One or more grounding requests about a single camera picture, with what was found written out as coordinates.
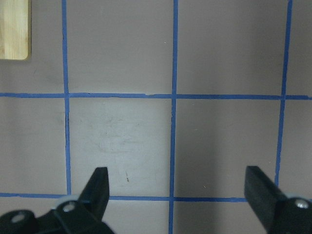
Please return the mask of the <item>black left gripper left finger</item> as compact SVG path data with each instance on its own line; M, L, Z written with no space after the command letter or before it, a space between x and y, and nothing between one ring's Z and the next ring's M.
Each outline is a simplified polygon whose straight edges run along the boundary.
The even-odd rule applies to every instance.
M109 177L107 167L95 168L86 186L78 197L97 220L102 220L109 201Z

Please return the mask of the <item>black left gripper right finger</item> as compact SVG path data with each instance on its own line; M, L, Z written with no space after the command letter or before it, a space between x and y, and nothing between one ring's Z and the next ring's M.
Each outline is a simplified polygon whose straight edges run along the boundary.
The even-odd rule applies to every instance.
M271 232L287 201L285 194L258 166L247 166L244 196L264 229Z

